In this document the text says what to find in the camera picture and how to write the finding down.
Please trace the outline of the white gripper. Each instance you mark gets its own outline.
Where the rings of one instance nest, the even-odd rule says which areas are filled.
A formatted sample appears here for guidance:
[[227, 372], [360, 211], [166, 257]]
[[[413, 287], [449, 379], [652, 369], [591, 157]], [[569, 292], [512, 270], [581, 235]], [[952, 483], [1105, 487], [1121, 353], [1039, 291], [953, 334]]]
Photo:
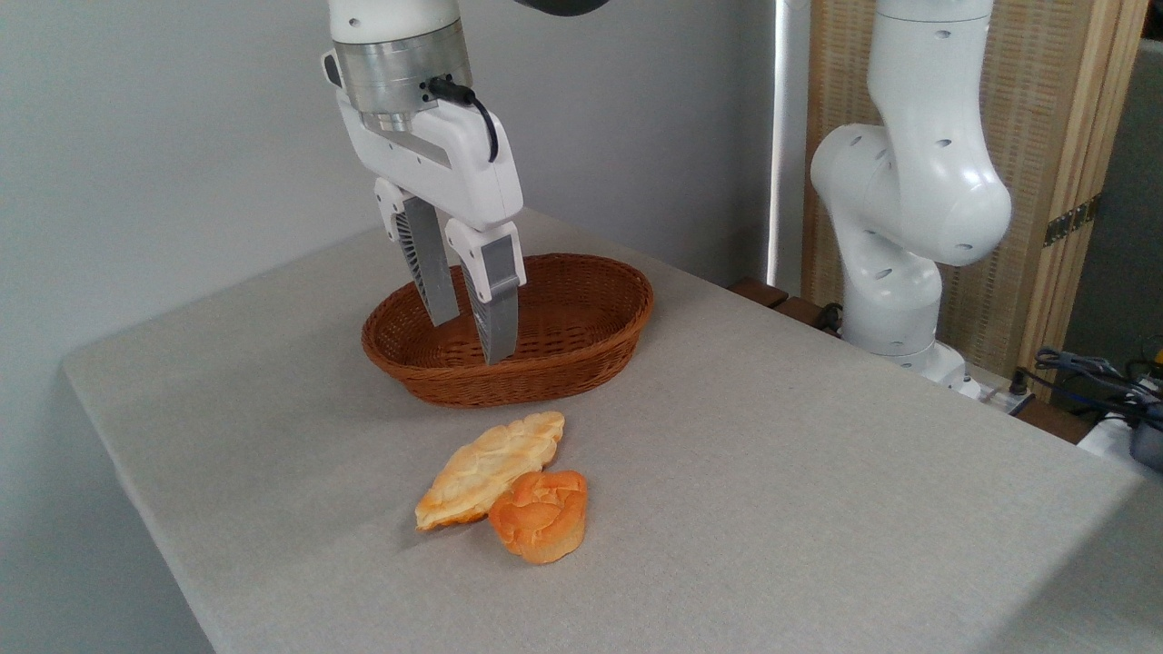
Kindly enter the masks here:
[[511, 357], [518, 343], [519, 287], [527, 273], [518, 228], [506, 221], [525, 202], [499, 118], [492, 120], [498, 152], [491, 161], [487, 125], [476, 108], [440, 101], [413, 116], [411, 130], [379, 133], [364, 125], [345, 92], [338, 91], [336, 99], [354, 152], [381, 177], [374, 182], [374, 199], [383, 223], [402, 249], [433, 326], [461, 315], [438, 208], [461, 220], [447, 223], [445, 236], [461, 257], [483, 356], [490, 365]]

